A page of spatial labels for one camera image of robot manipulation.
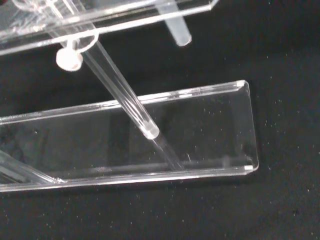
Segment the acrylic plate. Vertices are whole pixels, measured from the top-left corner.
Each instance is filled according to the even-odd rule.
[[[218,1],[0,0],[0,56],[69,39],[84,47],[93,36],[210,11]]]
[[[117,101],[0,118],[0,192],[246,175],[258,168],[249,85],[139,97],[147,140]]]

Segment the clear acrylic rod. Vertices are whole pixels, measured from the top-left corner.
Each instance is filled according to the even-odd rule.
[[[10,155],[0,150],[0,174],[5,175],[14,182],[34,184],[57,184],[65,183],[62,179],[55,179],[47,174],[34,169],[18,160],[15,160]]]
[[[161,15],[176,13],[179,11],[175,0],[168,0],[165,2],[165,4],[161,1],[158,1],[155,6]],[[168,18],[164,21],[178,46],[186,46],[192,41],[192,36],[183,16]]]
[[[83,53],[83,59],[143,135],[149,140],[155,139],[159,128],[99,41]]]

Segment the black background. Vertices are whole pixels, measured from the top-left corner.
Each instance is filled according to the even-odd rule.
[[[320,4],[221,0],[186,18],[100,37],[137,95],[245,79],[258,171],[244,177],[0,194],[0,239],[320,239]],[[0,114],[111,99],[59,46],[0,58]]]

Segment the white plastic connector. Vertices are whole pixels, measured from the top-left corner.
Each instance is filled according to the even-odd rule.
[[[56,64],[63,70],[75,72],[81,68],[84,58],[76,50],[77,45],[78,41],[69,40],[66,47],[56,53]]]

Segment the acrylic base plate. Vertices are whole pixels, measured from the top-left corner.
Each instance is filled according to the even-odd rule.
[[[139,99],[160,129],[155,140],[115,100],[0,118],[0,192],[246,175],[258,168],[246,81]]]

